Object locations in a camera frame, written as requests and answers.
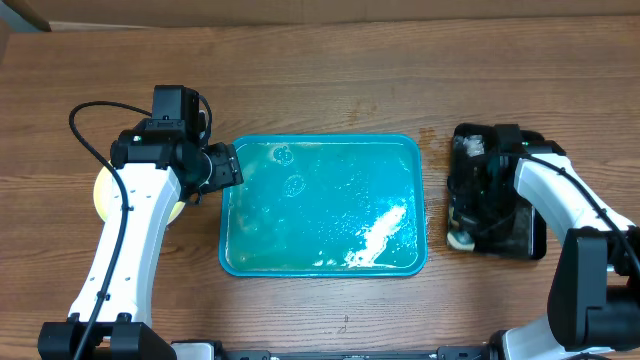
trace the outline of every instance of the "circular mark on tray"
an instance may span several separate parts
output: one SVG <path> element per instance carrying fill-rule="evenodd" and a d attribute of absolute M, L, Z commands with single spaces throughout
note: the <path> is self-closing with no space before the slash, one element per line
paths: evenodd
<path fill-rule="evenodd" d="M 291 175 L 284 182 L 284 195 L 287 197 L 294 197 L 302 192 L 307 184 L 304 182 L 304 178 L 300 175 Z"/>
<path fill-rule="evenodd" d="M 293 162 L 293 153 L 286 146 L 273 150 L 273 159 L 280 165 L 287 166 Z"/>

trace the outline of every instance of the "teal tray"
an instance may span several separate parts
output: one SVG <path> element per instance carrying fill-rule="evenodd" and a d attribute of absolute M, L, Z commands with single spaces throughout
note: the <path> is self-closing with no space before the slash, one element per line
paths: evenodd
<path fill-rule="evenodd" d="M 251 135 L 224 189 L 220 263 L 236 276 L 409 276 L 427 259 L 422 163 L 404 135 Z"/>

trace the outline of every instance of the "yellow plate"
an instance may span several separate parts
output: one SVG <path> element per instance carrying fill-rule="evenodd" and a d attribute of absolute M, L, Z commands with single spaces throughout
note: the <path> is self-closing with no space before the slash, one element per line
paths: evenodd
<path fill-rule="evenodd" d="M 111 189 L 113 176 L 106 167 L 103 167 L 98 173 L 98 177 L 96 178 L 96 183 L 93 185 L 93 204 L 96 207 L 96 211 L 102 221 L 107 221 L 107 214 L 109 214 L 109 205 L 111 204 Z M 184 209 L 184 202 L 179 201 L 173 207 L 171 211 L 171 215 L 169 215 L 170 224 L 180 213 L 182 209 Z"/>

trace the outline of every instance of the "wooden table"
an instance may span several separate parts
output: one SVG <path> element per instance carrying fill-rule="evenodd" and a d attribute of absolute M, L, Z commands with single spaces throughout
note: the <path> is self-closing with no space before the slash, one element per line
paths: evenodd
<path fill-rule="evenodd" d="M 406 279 L 240 279 L 218 263 L 220 195 L 167 232 L 154 293 L 166 340 L 229 349 L 411 350 L 476 344 L 543 314 L 559 246 L 538 263 L 444 241 L 448 146 L 461 122 L 556 140 L 613 208 L 640 221 L 640 18 L 434 21 L 12 35 L 0 71 L 0 355 L 36 358 L 64 320 L 102 222 L 99 164 L 78 103 L 150 108 L 184 84 L 214 106 L 215 141 L 253 133 L 404 133 L 422 149 L 429 262 Z M 139 116 L 81 113 L 106 153 Z M 634 358 L 634 352 L 616 358 Z"/>

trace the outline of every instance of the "tray rim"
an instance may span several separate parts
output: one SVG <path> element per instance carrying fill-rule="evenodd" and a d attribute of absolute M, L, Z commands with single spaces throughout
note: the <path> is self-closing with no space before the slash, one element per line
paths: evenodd
<path fill-rule="evenodd" d="M 406 145 L 413 155 L 414 168 L 414 196 L 416 198 L 416 227 L 418 242 L 421 244 L 424 239 L 424 249 L 418 246 L 418 261 L 406 269 L 358 269 L 358 270 L 331 270 L 331 271 L 284 271 L 284 270 L 264 270 L 264 271 L 243 271 L 237 270 L 227 261 L 227 231 L 229 227 L 229 200 L 231 189 L 225 188 L 222 191 L 222 209 L 220 213 L 220 233 L 218 238 L 218 259 L 222 268 L 229 274 L 238 277 L 299 277 L 299 278 L 358 278 L 358 277 L 407 277 L 420 272 L 427 263 L 429 253 L 428 243 L 428 219 L 426 217 L 426 204 L 424 199 L 424 179 L 422 177 L 422 156 L 420 147 L 411 137 L 405 134 L 252 134 L 237 138 L 233 145 L 236 150 L 242 146 L 253 143 L 383 143 L 383 144 L 403 144 Z"/>

